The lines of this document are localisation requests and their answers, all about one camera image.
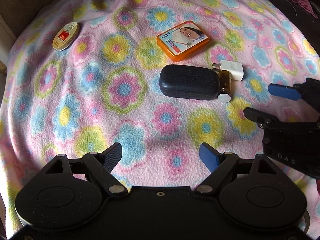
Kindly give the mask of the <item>dark blue glasses case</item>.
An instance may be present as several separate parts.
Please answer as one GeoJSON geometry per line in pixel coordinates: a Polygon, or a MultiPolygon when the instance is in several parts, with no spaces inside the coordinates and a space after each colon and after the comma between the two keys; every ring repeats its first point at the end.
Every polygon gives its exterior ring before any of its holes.
{"type": "Polygon", "coordinates": [[[169,64],[161,70],[159,87],[172,98],[213,100],[220,91],[220,80],[212,69],[169,64]]]}

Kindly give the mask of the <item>orange toothpaste tin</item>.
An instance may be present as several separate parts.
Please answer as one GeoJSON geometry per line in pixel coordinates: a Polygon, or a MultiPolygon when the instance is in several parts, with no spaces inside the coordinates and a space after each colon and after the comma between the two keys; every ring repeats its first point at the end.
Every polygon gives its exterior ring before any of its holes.
{"type": "Polygon", "coordinates": [[[171,61],[179,62],[203,48],[210,37],[195,22],[185,21],[159,34],[156,40],[171,61]]]}

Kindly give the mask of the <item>oval yellow tin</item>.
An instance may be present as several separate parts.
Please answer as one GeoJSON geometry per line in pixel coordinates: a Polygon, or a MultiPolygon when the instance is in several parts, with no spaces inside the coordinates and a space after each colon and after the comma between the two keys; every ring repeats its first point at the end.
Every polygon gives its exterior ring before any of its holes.
{"type": "Polygon", "coordinates": [[[52,47],[57,51],[62,51],[68,48],[76,39],[80,30],[80,25],[77,22],[70,22],[66,24],[55,35],[52,47]]]}

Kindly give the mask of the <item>white usb charger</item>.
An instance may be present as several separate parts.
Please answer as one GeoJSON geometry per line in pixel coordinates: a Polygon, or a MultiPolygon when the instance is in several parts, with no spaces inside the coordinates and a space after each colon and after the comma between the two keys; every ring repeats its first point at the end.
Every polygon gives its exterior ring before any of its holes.
{"type": "Polygon", "coordinates": [[[244,77],[244,69],[241,63],[234,61],[221,60],[220,63],[212,63],[212,66],[218,70],[226,70],[231,74],[231,79],[242,81],[244,77]]]}

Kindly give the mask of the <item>floral fleece blanket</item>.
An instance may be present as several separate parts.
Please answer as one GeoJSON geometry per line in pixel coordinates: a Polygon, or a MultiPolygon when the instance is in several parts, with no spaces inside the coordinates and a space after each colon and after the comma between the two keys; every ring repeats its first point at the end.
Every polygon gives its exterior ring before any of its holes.
{"type": "Polygon", "coordinates": [[[319,26],[304,30],[269,0],[58,0],[18,37],[9,54],[1,104],[1,196],[7,237],[21,228],[14,200],[55,155],[80,158],[115,142],[123,157],[113,175],[126,187],[194,186],[208,171],[207,142],[253,158],[263,132],[246,107],[282,121],[313,121],[307,104],[271,96],[268,85],[319,78],[319,26]],[[157,36],[185,21],[210,37],[183,64],[240,62],[244,78],[228,103],[164,96],[159,75],[171,61],[157,36]],[[70,22],[73,43],[52,47],[70,22]]]}

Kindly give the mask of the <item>small amber bottle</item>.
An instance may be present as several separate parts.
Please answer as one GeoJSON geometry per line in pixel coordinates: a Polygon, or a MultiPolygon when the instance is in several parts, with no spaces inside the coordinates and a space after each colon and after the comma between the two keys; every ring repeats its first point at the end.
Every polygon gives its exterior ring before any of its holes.
{"type": "Polygon", "coordinates": [[[231,101],[231,74],[227,70],[219,71],[220,91],[217,99],[222,103],[231,101]]]}

